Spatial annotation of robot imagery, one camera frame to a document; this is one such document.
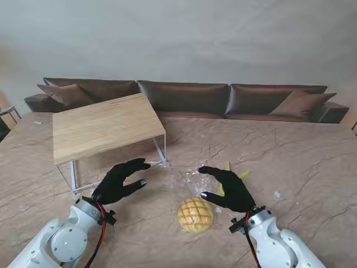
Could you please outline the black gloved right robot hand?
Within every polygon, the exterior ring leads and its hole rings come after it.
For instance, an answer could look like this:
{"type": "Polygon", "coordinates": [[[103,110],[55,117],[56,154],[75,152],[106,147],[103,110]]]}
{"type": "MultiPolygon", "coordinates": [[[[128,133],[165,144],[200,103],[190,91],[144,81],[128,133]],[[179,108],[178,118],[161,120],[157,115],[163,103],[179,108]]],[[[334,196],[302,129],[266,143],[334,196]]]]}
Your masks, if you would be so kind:
{"type": "Polygon", "coordinates": [[[204,200],[239,213],[245,213],[256,206],[253,197],[236,173],[210,166],[202,166],[198,168],[198,172],[214,176],[222,184],[224,191],[223,197],[211,192],[202,192],[200,196],[204,200]]]}

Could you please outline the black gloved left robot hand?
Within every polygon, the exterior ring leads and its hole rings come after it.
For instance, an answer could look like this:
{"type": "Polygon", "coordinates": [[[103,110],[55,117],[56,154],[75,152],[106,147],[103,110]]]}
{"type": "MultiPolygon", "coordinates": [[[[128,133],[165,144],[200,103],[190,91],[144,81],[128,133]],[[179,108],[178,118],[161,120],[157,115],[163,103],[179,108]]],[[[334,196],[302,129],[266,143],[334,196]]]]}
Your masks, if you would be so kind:
{"type": "Polygon", "coordinates": [[[147,170],[150,167],[151,165],[146,163],[145,158],[137,158],[113,166],[94,190],[92,199],[102,205],[107,205],[133,194],[143,188],[147,180],[141,179],[128,185],[124,185],[124,181],[135,172],[147,170]]]}

